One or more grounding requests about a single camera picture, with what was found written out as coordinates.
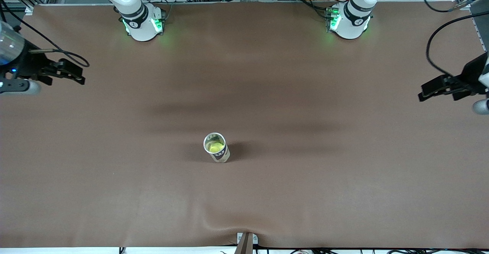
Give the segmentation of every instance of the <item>table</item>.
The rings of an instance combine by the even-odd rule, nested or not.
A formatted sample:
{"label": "table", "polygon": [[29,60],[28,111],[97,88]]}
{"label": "table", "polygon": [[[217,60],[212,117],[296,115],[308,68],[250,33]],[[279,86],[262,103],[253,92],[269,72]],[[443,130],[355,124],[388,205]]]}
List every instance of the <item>table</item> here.
{"label": "table", "polygon": [[[382,2],[342,40],[301,3],[175,5],[164,36],[138,43],[111,6],[36,7],[26,21],[92,66],[84,86],[1,97],[0,247],[251,231],[267,247],[489,248],[482,97],[417,98],[440,75],[428,37],[464,14]],[[471,20],[432,47],[453,73],[482,52]],[[227,163],[204,152],[209,132]]]}

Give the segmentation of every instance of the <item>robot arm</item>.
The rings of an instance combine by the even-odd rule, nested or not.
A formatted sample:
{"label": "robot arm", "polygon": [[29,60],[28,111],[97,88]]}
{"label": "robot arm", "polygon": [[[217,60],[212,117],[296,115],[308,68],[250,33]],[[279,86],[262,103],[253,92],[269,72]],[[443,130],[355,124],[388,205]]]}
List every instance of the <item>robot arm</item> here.
{"label": "robot arm", "polygon": [[331,31],[345,39],[355,39],[367,29],[370,13],[378,0],[348,0],[339,2],[333,8],[337,16],[329,21]]}
{"label": "robot arm", "polygon": [[142,0],[110,0],[122,16],[126,31],[135,40],[148,41],[163,32],[164,12]]}

